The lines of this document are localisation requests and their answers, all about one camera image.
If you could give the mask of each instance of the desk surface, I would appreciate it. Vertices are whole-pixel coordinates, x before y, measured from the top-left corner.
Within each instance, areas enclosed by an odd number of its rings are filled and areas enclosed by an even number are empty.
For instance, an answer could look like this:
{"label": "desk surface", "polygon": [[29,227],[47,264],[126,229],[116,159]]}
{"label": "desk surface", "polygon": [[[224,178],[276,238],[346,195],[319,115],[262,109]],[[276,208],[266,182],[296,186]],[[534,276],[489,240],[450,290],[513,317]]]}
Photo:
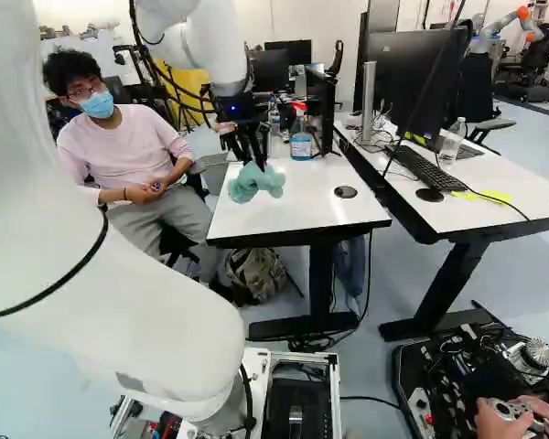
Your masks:
{"label": "desk surface", "polygon": [[[355,146],[352,142],[356,136],[355,131],[346,130],[343,124],[338,121],[335,122],[335,127],[350,141],[352,146],[356,147],[374,169],[380,173],[384,170],[388,162],[388,157],[384,152],[368,152]],[[390,123],[387,123],[384,128],[389,132],[396,131]],[[441,134],[449,135],[449,132],[442,130]],[[457,161],[447,169],[449,174],[460,179],[477,192],[485,189],[495,190],[512,196],[511,204],[520,209],[533,222],[549,220],[549,180],[469,141],[465,140],[464,143],[484,151],[485,154]],[[426,159],[433,163],[436,162],[435,154],[422,146],[408,141],[404,141],[404,145],[413,147]],[[389,171],[414,177],[397,162],[391,164]],[[444,201],[431,203],[423,201],[415,194],[417,189],[425,187],[425,184],[420,181],[413,181],[411,178],[396,174],[388,174],[386,181],[437,234],[527,222],[518,212],[508,206],[496,204],[483,198],[467,200],[446,195]]]}
{"label": "desk surface", "polygon": [[[262,245],[307,245],[314,234],[340,235],[353,226],[358,226],[362,234],[391,224],[386,211],[344,156],[328,155],[307,161],[287,156],[270,158],[268,164],[285,173],[284,195],[273,198],[259,191],[248,203],[233,202],[227,186],[238,176],[242,163],[231,163],[213,214],[208,242],[227,246],[225,241],[254,237]],[[358,195],[352,199],[338,198],[334,189],[343,185],[354,187]]]}

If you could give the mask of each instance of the desk leg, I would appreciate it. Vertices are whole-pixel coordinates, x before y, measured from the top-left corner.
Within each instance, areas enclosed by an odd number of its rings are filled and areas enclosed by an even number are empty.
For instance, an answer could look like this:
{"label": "desk leg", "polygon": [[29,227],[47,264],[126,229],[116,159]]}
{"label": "desk leg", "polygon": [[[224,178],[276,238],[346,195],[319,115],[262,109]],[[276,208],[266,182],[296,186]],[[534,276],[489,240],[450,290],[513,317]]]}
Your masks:
{"label": "desk leg", "polygon": [[326,242],[309,248],[309,316],[251,323],[248,340],[320,337],[325,333],[347,331],[358,325],[358,318],[353,313],[329,312],[333,295],[334,247],[334,242]]}
{"label": "desk leg", "polygon": [[[397,341],[424,337],[434,330],[445,330],[462,323],[481,323],[482,313],[461,311],[448,314],[447,310],[463,290],[488,245],[487,241],[457,243],[437,272],[414,317],[383,323],[379,326],[382,338]],[[473,314],[479,321],[471,321]]]}
{"label": "desk leg", "polygon": [[309,309],[311,315],[325,318],[333,297],[334,244],[309,248]]}

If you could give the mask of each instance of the pink sweater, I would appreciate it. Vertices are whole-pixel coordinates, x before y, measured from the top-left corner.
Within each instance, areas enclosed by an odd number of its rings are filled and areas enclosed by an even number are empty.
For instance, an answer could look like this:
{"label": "pink sweater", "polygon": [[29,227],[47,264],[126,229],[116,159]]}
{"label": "pink sweater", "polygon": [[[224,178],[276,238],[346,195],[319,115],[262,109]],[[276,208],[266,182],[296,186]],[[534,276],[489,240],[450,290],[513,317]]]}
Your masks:
{"label": "pink sweater", "polygon": [[144,105],[116,105],[120,126],[106,130],[83,113],[69,122],[57,138],[63,166],[81,190],[97,204],[100,189],[85,187],[91,175],[102,189],[145,184],[168,175],[171,156],[193,160],[189,143],[154,110]]}

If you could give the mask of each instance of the plastic bottle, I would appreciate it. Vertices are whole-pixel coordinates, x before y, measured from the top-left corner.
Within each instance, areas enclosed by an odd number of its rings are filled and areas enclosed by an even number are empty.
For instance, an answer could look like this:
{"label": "plastic bottle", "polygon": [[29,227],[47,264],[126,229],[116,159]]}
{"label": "plastic bottle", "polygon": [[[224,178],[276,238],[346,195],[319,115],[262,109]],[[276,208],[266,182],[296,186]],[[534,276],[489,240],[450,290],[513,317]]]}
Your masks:
{"label": "plastic bottle", "polygon": [[281,133],[281,113],[276,108],[276,98],[271,98],[273,109],[269,113],[269,122],[271,123],[271,135],[279,135]]}
{"label": "plastic bottle", "polygon": [[439,164],[443,166],[450,166],[456,163],[459,147],[464,141],[464,137],[468,131],[466,127],[466,118],[458,117],[457,121],[451,125],[448,131],[455,134],[455,136],[447,137],[443,142],[441,151],[439,151],[437,160],[439,161]]}
{"label": "plastic bottle", "polygon": [[295,160],[309,160],[311,155],[311,134],[305,128],[305,112],[307,105],[304,102],[294,102],[293,108],[296,113],[296,120],[291,136],[291,157]]}

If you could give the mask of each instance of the blue surgical mask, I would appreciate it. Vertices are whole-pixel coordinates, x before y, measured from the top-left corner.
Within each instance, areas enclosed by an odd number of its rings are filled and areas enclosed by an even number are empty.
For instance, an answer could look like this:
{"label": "blue surgical mask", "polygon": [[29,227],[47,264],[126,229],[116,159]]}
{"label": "blue surgical mask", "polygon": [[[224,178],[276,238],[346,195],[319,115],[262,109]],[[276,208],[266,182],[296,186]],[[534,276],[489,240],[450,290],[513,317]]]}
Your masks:
{"label": "blue surgical mask", "polygon": [[113,114],[113,96],[107,90],[92,93],[89,99],[79,101],[78,104],[96,119],[106,119]]}

